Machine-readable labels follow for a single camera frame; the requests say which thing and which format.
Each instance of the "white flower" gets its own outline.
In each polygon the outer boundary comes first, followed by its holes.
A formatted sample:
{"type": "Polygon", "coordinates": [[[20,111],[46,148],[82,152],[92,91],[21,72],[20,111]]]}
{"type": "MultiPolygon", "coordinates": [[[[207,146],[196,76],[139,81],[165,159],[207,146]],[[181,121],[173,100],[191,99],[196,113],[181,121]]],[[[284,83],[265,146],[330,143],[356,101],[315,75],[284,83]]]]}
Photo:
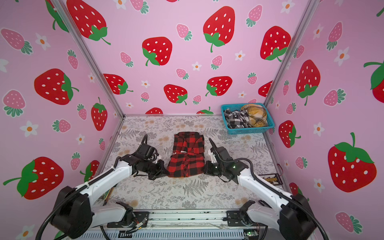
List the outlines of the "white flower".
{"type": "Polygon", "coordinates": [[[336,4],[339,4],[339,7],[340,7],[340,6],[342,5],[343,1],[344,1],[344,0],[336,0],[335,5],[336,5],[336,4]]]}
{"type": "Polygon", "coordinates": [[[240,50],[239,53],[235,53],[235,56],[236,56],[235,61],[236,61],[236,60],[240,60],[240,61],[242,61],[242,60],[243,60],[243,57],[245,56],[245,53],[243,53],[243,50],[240,50]]]}
{"type": "Polygon", "coordinates": [[[285,166],[287,169],[289,168],[290,165],[289,165],[289,163],[288,163],[288,160],[285,160],[285,161],[284,161],[284,166],[285,166]]]}
{"type": "Polygon", "coordinates": [[[88,77],[90,83],[95,83],[95,76],[93,75],[93,73],[89,74],[88,77]]]}
{"type": "Polygon", "coordinates": [[[201,68],[201,65],[199,65],[198,62],[196,62],[195,64],[192,64],[192,67],[193,67],[193,70],[197,70],[197,71],[200,71],[200,68],[201,68]]]}
{"type": "Polygon", "coordinates": [[[316,180],[316,178],[314,178],[313,180],[314,180],[313,187],[317,188],[317,190],[319,190],[319,192],[321,192],[322,189],[325,189],[324,185],[321,184],[321,179],[316,180]]]}
{"type": "Polygon", "coordinates": [[[324,132],[325,130],[323,127],[321,127],[321,122],[317,125],[314,124],[313,127],[314,127],[313,134],[317,134],[319,135],[319,137],[321,136],[321,132],[324,132]]]}
{"type": "Polygon", "coordinates": [[[124,9],[125,10],[125,3],[127,2],[127,0],[113,0],[115,3],[116,3],[116,8],[117,9],[124,9]]]}
{"type": "Polygon", "coordinates": [[[9,62],[5,59],[0,59],[0,71],[2,72],[7,72],[7,70],[5,69],[5,65],[7,65],[9,62]]]}
{"type": "Polygon", "coordinates": [[[85,136],[81,135],[81,133],[79,134],[79,137],[76,138],[77,140],[77,144],[81,144],[81,143],[84,143],[84,138],[85,136]]]}
{"type": "Polygon", "coordinates": [[[30,227],[24,226],[22,233],[17,235],[16,239],[26,240],[28,237],[32,237],[33,236],[32,230],[34,227],[35,227],[35,225],[32,225],[30,227]]]}
{"type": "Polygon", "coordinates": [[[141,85],[144,86],[145,88],[148,88],[148,86],[150,86],[150,84],[148,83],[148,81],[141,81],[141,85]]]}
{"type": "Polygon", "coordinates": [[[293,7],[295,3],[293,3],[292,0],[288,0],[286,2],[282,2],[281,5],[283,8],[281,9],[280,13],[286,12],[288,14],[291,7],[293,7]]]}
{"type": "Polygon", "coordinates": [[[25,137],[28,137],[29,135],[37,135],[36,129],[39,127],[39,125],[35,124],[32,125],[30,121],[27,121],[26,126],[21,126],[20,129],[25,131],[25,137]]]}
{"type": "Polygon", "coordinates": [[[319,26],[317,26],[317,28],[315,30],[313,30],[313,39],[315,38],[319,38],[320,37],[320,32],[323,30],[323,26],[320,26],[320,23],[319,23],[319,26]]]}
{"type": "Polygon", "coordinates": [[[36,33],[36,43],[41,45],[41,47],[46,50],[47,48],[50,48],[51,45],[47,42],[47,37],[46,36],[40,36],[40,34],[36,33]]]}
{"type": "Polygon", "coordinates": [[[343,50],[339,50],[337,52],[337,57],[335,58],[335,60],[333,60],[334,62],[338,62],[339,63],[339,66],[342,65],[343,61],[344,60],[348,60],[349,59],[349,55],[347,54],[348,53],[348,50],[349,50],[349,47],[347,47],[346,49],[343,50]]]}
{"type": "Polygon", "coordinates": [[[241,93],[239,93],[239,98],[244,98],[246,95],[246,93],[244,93],[244,91],[242,91],[241,93]]]}

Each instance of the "red and black checkered fabric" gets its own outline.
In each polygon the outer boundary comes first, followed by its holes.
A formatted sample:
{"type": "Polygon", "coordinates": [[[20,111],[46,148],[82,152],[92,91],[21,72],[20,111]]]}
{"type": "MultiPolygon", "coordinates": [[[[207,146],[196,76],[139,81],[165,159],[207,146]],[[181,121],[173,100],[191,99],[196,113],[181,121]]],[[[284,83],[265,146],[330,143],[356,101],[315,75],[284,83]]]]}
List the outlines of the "red and black checkered fabric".
{"type": "Polygon", "coordinates": [[[190,177],[201,174],[204,165],[204,136],[198,132],[175,134],[173,155],[167,167],[169,177],[190,177]]]}

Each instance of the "laundry basket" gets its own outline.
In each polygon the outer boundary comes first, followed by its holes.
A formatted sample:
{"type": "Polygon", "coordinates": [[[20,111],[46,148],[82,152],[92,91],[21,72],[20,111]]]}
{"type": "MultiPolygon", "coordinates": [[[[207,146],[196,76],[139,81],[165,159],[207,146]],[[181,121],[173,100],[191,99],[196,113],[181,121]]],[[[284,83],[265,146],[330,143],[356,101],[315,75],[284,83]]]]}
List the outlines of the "laundry basket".
{"type": "Polygon", "coordinates": [[[261,105],[265,108],[266,114],[267,114],[266,121],[268,123],[268,126],[267,127],[229,128],[228,124],[227,124],[227,120],[225,119],[225,116],[224,116],[224,111],[226,109],[230,109],[231,112],[236,111],[236,110],[240,111],[241,107],[244,105],[247,105],[247,104],[249,104],[249,103],[225,104],[225,105],[221,106],[221,114],[223,115],[224,124],[225,124],[227,131],[228,131],[228,134],[263,133],[263,132],[266,132],[268,129],[275,127],[275,123],[273,122],[273,119],[272,119],[271,115],[269,114],[268,109],[264,106],[264,104],[252,103],[252,104],[261,105]]]}

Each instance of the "clothing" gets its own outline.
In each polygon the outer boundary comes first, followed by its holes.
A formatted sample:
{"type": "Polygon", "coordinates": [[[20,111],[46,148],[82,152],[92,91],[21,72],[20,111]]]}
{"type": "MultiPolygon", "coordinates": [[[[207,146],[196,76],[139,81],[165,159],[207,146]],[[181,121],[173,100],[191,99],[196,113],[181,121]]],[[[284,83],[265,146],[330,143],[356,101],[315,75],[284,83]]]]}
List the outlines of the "clothing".
{"type": "Polygon", "coordinates": [[[175,134],[173,154],[167,170],[169,177],[190,177],[203,173],[204,136],[198,132],[175,134]]]}
{"type": "Polygon", "coordinates": [[[241,110],[246,110],[250,120],[249,124],[252,127],[267,127],[267,113],[266,109],[258,104],[247,104],[241,107],[241,110]]]}
{"type": "Polygon", "coordinates": [[[226,109],[224,111],[224,117],[227,120],[227,124],[229,128],[245,128],[252,127],[249,124],[250,117],[246,110],[241,111],[233,111],[230,109],[226,109]]]}

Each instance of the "pink wallpaper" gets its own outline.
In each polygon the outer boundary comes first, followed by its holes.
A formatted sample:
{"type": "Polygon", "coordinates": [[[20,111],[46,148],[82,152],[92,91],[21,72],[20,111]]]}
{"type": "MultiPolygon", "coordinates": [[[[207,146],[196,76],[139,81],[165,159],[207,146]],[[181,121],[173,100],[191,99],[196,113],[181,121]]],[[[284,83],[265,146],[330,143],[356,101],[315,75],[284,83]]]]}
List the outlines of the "pink wallpaper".
{"type": "Polygon", "coordinates": [[[284,176],[333,240],[382,239],[383,7],[322,1],[268,107],[284,176]]]}
{"type": "Polygon", "coordinates": [[[307,0],[67,0],[126,114],[264,102],[307,0]]]}
{"type": "Polygon", "coordinates": [[[49,2],[6,1],[0,29],[1,238],[34,239],[60,189],[92,178],[118,118],[49,2]]]}

